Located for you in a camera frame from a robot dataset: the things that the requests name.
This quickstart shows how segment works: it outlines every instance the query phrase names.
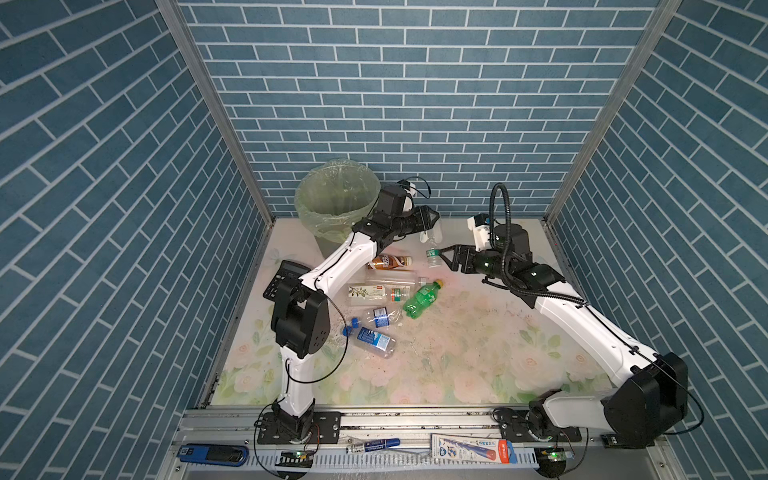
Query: blue marker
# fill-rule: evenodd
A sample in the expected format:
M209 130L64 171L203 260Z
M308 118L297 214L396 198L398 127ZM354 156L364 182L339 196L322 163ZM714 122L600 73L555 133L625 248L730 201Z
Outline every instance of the blue marker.
M390 449L400 445L400 439L371 440L370 442L354 443L346 448L347 453L375 452Z

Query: trash can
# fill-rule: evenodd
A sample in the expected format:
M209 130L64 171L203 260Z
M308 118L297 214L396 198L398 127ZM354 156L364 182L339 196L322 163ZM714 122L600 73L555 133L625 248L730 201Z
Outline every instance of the trash can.
M381 183L368 167L340 158L313 168L296 189L293 204L325 257L349 236L379 196Z

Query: white table surface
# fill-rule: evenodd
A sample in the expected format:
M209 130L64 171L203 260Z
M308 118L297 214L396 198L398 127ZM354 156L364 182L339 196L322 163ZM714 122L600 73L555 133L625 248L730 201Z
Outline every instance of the white table surface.
M538 220L513 220L528 231L534 260L558 265ZM441 219L440 247L472 244L464 219ZM387 329L397 351L382 359L350 344L339 369L313 385L320 405L370 406L410 404L485 405L527 402L552 388L593 392L610 387L597 363L550 319L522 300L480 282L479 274L451 272L446 265L428 268L418 235L394 243L385 253L411 255L419 276L445 282L438 300L418 319ZM219 406L272 402L283 374L275 334L270 329L273 303L262 293L282 260L307 266L323 257L312 234L298 219L279 219L247 300L240 325L212 403ZM362 279L361 270L353 277ZM347 318L366 307L351 307L346 289L334 300ZM343 326L330 306L331 335L316 354L316 378L339 361Z

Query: black calculator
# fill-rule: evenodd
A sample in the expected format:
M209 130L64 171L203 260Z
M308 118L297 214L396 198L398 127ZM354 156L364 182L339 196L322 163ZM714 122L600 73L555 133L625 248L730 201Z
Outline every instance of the black calculator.
M301 263L292 262L290 260L283 260L280 264L280 268L277 269L277 273L273 277L270 284L264 290L264 298L267 300L275 301L275 295L277 295L277 284L284 278L299 278L304 273L307 273L311 268L302 265Z

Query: green plastic bottle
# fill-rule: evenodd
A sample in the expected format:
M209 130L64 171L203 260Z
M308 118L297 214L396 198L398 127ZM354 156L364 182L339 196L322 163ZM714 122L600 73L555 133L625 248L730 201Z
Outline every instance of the green plastic bottle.
M402 306L406 315L411 318L419 318L426 308L437 300L437 291L442 288L442 280L427 283Z

